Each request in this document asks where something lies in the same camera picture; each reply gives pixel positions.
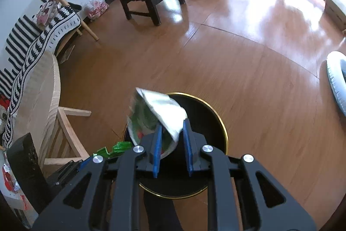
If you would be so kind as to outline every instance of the plastic bag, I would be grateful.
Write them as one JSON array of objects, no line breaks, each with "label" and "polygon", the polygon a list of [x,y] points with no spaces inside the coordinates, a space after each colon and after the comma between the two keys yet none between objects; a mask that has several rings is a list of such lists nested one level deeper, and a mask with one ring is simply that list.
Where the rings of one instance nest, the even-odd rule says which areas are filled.
[{"label": "plastic bag", "polygon": [[127,128],[134,145],[139,145],[143,136],[154,133],[160,122],[165,128],[162,134],[161,158],[174,151],[183,129],[186,111],[168,95],[136,87],[131,100],[131,114]]},{"label": "plastic bag", "polygon": [[88,0],[84,6],[84,12],[92,21],[100,17],[108,8],[104,0]]}]

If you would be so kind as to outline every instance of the cardboard box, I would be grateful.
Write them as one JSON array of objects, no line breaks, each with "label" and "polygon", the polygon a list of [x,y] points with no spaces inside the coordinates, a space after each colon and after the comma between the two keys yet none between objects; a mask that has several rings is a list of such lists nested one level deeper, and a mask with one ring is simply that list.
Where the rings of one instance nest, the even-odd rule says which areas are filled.
[{"label": "cardboard box", "polygon": [[346,6],[340,0],[326,0],[325,13],[340,30],[346,29]]}]

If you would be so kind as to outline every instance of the green toy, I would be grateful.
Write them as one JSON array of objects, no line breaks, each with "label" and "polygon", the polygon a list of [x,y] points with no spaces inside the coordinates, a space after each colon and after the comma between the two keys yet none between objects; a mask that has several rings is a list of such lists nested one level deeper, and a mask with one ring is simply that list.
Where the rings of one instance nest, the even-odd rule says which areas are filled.
[{"label": "green toy", "polygon": [[129,150],[132,148],[132,143],[128,141],[118,142],[112,147],[112,151],[108,153],[107,148],[103,147],[100,150],[98,150],[96,153],[93,154],[93,157],[99,155],[104,158],[113,158],[118,157],[122,153],[124,153],[126,150]]}]

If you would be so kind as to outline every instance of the small toy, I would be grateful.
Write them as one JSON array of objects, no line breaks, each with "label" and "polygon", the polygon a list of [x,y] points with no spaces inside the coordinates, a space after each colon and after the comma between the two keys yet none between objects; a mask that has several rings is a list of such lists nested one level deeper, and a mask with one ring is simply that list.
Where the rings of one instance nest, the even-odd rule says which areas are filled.
[{"label": "small toy", "polygon": [[41,6],[40,11],[36,15],[36,23],[38,25],[46,26],[58,13],[58,3],[56,0],[48,0],[44,5]]},{"label": "small toy", "polygon": [[126,150],[132,148],[132,143],[128,141],[123,141],[123,142],[118,142],[112,147],[112,151],[108,152],[106,147],[101,148],[100,150],[97,150],[96,153],[93,154],[94,156],[102,156],[104,158],[113,158],[113,157],[118,157],[122,153],[124,153]]}]

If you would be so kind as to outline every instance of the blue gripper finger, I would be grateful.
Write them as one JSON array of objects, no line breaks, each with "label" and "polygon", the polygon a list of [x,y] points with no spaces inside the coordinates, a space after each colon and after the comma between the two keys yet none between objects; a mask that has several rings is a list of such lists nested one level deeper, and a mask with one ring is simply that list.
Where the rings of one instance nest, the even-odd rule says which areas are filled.
[{"label": "blue gripper finger", "polygon": [[153,151],[154,161],[153,161],[153,177],[157,178],[160,170],[160,158],[161,158],[161,148],[162,148],[162,124],[158,124],[154,133],[155,148]]},{"label": "blue gripper finger", "polygon": [[185,148],[185,159],[186,167],[189,176],[192,176],[193,166],[192,166],[192,150],[190,144],[190,133],[192,133],[189,119],[185,119],[183,123],[183,136],[184,136],[184,148]]}]

